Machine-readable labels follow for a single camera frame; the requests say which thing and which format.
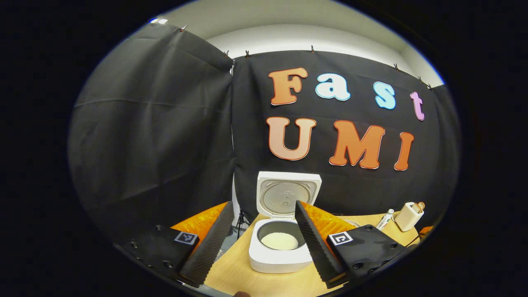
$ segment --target screw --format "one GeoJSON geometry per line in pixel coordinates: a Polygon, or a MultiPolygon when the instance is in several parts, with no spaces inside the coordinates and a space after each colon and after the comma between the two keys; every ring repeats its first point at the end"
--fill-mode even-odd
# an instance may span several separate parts
{"type": "Polygon", "coordinates": [[[172,268],[172,264],[169,261],[163,261],[163,265],[167,268],[172,268]]]}

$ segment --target black fabric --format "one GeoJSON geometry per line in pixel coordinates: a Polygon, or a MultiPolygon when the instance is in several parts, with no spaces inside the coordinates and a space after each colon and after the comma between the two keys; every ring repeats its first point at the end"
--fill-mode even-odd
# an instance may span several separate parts
{"type": "Polygon", "coordinates": [[[192,33],[149,24],[87,80],[69,163],[82,205],[114,242],[231,200],[231,66],[192,33]]]}
{"type": "Polygon", "coordinates": [[[447,103],[449,100],[439,98],[434,90],[429,90],[407,73],[346,54],[283,51],[235,59],[232,126],[237,163],[234,177],[241,209],[250,219],[258,214],[256,181],[259,171],[317,173],[323,183],[315,206],[326,211],[344,215],[380,214],[389,208],[399,211],[405,202],[423,201],[426,213],[421,222],[433,223],[447,208],[458,174],[460,131],[452,103],[447,103]],[[306,69],[308,77],[301,79],[299,93],[291,91],[297,101],[288,105],[271,105],[274,85],[268,74],[298,67],[306,69]],[[324,73],[344,77],[350,99],[339,101],[319,97],[315,92],[319,84],[317,77],[324,73]],[[394,88],[397,103],[393,110],[377,105],[373,90],[377,81],[394,88]],[[423,122],[414,113],[410,98],[414,91],[423,100],[423,122]],[[299,128],[295,120],[310,118],[317,121],[305,158],[288,161],[272,154],[266,123],[270,116],[290,120],[285,133],[285,146],[289,149],[298,145],[299,128]],[[329,164],[337,144],[336,120],[353,122],[360,137],[371,125],[385,129],[378,169],[364,169],[350,163],[345,166],[329,164]],[[413,134],[414,141],[409,168],[396,171],[394,164],[400,154],[402,132],[413,134]]]}

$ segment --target clip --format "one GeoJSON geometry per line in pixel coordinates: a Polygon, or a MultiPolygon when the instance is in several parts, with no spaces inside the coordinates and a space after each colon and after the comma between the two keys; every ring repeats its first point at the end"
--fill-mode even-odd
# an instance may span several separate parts
{"type": "Polygon", "coordinates": [[[432,86],[430,83],[425,83],[422,81],[422,77],[418,75],[418,79],[420,80],[421,83],[423,83],[424,85],[426,85],[430,91],[432,91],[432,86]]]}

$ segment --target wooden table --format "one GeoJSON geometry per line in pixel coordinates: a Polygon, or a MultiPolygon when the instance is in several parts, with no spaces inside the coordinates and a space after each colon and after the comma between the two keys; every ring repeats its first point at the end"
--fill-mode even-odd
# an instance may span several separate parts
{"type": "MultiPolygon", "coordinates": [[[[354,221],[361,226],[368,224],[375,226],[383,215],[342,216],[340,218],[354,221]]],[[[251,297],[310,297],[319,296],[342,287],[340,285],[327,289],[326,284],[317,273],[314,263],[293,273],[271,274],[254,271],[249,263],[248,252],[251,234],[255,223],[267,218],[259,215],[234,245],[213,264],[205,279],[205,285],[231,296],[238,291],[244,291],[249,293],[251,297]]],[[[414,228],[402,232],[392,220],[387,223],[382,232],[403,246],[418,236],[418,232],[414,228]]],[[[417,244],[419,240],[416,239],[413,244],[417,244]]]]}

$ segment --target white container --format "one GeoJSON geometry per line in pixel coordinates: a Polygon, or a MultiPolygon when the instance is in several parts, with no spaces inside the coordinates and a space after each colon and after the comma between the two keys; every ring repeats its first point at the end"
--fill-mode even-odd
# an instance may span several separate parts
{"type": "Polygon", "coordinates": [[[319,174],[261,171],[257,177],[257,209],[270,217],[255,224],[249,244],[251,268],[263,273],[291,273],[310,265],[312,257],[295,220],[297,200],[313,205],[321,187],[319,174]],[[262,238],[274,232],[294,236],[299,246],[277,250],[262,238]]]}
{"type": "Polygon", "coordinates": [[[352,226],[355,226],[356,228],[361,227],[360,224],[358,224],[358,223],[356,223],[356,222],[354,222],[354,221],[351,221],[351,220],[344,220],[344,221],[347,222],[347,223],[349,223],[349,224],[352,225],[352,226]]]}
{"type": "Polygon", "coordinates": [[[413,210],[412,205],[414,202],[407,202],[401,209],[400,213],[394,218],[396,224],[403,232],[409,231],[416,225],[418,220],[425,214],[425,211],[417,213],[413,210]]]}

